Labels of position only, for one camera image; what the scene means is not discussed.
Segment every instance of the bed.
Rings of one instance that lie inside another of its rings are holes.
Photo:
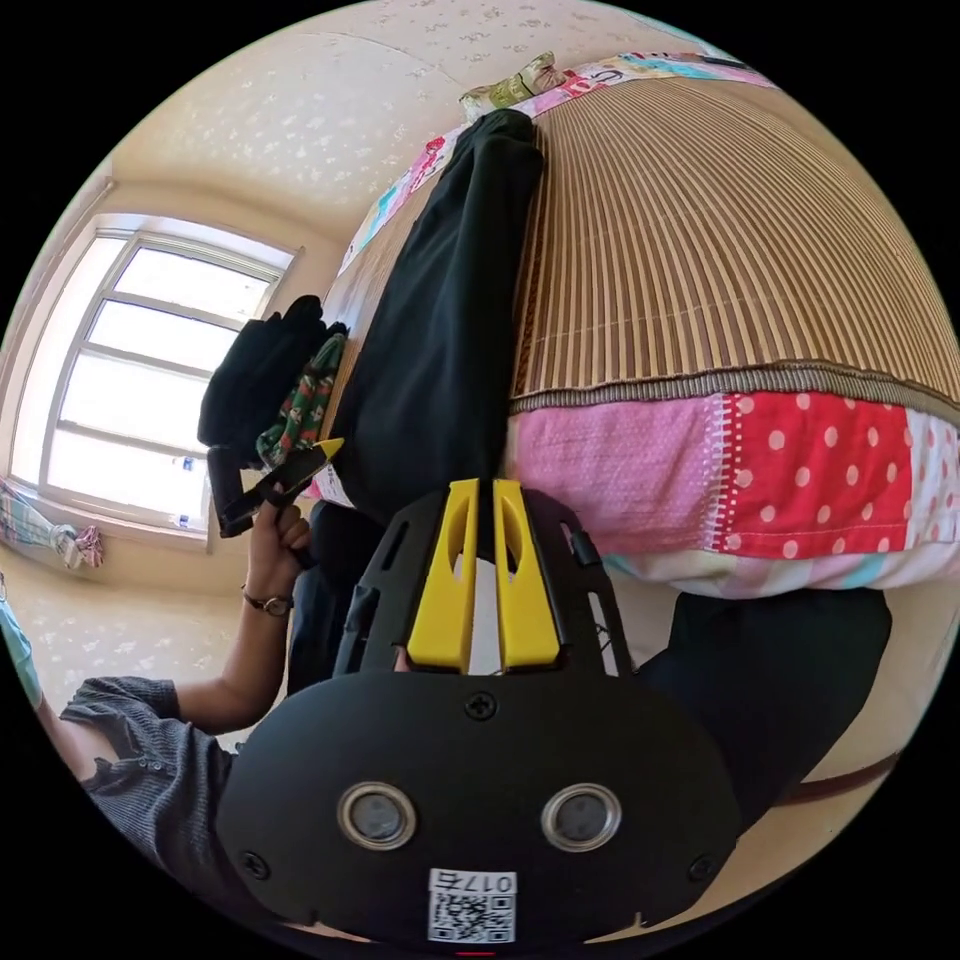
[[[586,64],[517,109],[546,171],[503,474],[649,583],[746,598],[960,581],[960,348],[843,146],[765,78],[689,56]],[[425,147],[344,258],[324,437],[463,129]],[[333,465],[312,492],[350,505]]]

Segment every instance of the window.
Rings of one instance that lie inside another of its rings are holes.
[[[261,246],[236,239],[247,250]],[[193,238],[96,234],[31,362],[14,479],[79,513],[204,533],[200,403],[292,259],[263,249],[271,255],[255,259]]]

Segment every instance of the patterned wallpaper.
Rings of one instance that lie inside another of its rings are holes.
[[[305,220],[344,245],[458,99],[552,50],[572,67],[695,41],[587,0],[374,0],[305,20],[215,65],[114,154],[118,179],[188,182]]]

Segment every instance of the person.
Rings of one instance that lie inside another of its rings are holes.
[[[292,551],[310,540],[296,506],[260,509],[236,638],[219,675],[182,683],[92,678],[59,715],[43,694],[9,598],[0,594],[0,626],[30,705],[94,804],[149,862],[210,906],[257,926],[282,918],[250,896],[214,835],[213,811],[236,756],[217,737],[253,726],[276,702],[301,572]],[[397,669],[408,669],[404,659]],[[323,924],[309,930],[357,939]]]
[[[176,684],[89,679],[59,716],[12,609],[5,600],[0,607],[37,718],[93,802],[151,863],[254,929],[361,939],[267,913],[228,863],[212,821],[236,757],[217,737],[256,724],[276,702],[291,609],[288,695],[332,675],[353,588],[382,533],[334,504],[318,503],[309,525],[296,507],[264,504],[250,537],[236,640],[219,676]],[[302,572],[291,551],[308,544],[318,562]],[[678,702],[714,738],[742,833],[813,770],[860,712],[891,626],[883,594],[866,589],[746,601],[681,594],[667,647],[633,680]],[[402,651],[395,669],[411,669]]]

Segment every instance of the window pane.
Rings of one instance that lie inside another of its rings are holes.
[[[13,443],[12,473],[25,483],[36,484],[40,480],[40,454],[50,398],[57,391],[57,380],[80,321],[125,246],[125,240],[95,239],[64,285],[44,327],[27,375]]]
[[[197,421],[206,388],[205,381],[192,377],[80,354],[60,418],[107,433],[200,450]]]
[[[221,317],[250,320],[257,316],[268,286],[264,280],[204,260],[138,250],[116,289]]]
[[[152,510],[169,516],[175,525],[205,528],[206,476],[204,460],[185,462],[62,430],[53,435],[48,475],[51,486],[121,507]],[[178,523],[180,517],[188,520]]]
[[[110,300],[88,337],[91,343],[211,373],[236,338],[236,331],[212,323]]]

